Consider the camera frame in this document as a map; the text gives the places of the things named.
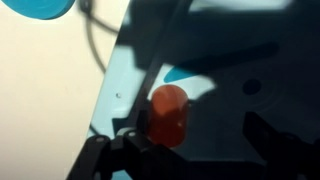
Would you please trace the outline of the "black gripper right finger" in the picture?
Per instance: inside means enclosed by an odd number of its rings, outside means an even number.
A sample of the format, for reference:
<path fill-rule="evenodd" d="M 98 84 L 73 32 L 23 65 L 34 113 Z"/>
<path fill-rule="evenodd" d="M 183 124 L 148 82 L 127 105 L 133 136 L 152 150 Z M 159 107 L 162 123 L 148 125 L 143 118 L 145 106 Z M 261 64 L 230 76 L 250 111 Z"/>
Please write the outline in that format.
<path fill-rule="evenodd" d="M 255 112 L 246 112 L 243 135 L 266 161 L 263 180 L 320 180 L 320 148 L 291 133 L 281 133 Z"/>

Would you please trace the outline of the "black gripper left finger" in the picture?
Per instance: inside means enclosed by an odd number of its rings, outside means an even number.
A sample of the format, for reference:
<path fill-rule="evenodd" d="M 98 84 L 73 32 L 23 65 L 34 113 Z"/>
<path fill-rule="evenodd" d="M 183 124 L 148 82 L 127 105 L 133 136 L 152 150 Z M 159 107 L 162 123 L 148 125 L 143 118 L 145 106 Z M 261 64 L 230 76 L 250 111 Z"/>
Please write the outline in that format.
<path fill-rule="evenodd" d="M 155 144 L 147 135 L 150 111 L 127 120 L 129 128 L 111 139 L 88 138 L 66 180 L 111 180 L 124 170 L 133 180 L 182 180 L 186 161 L 172 148 Z"/>

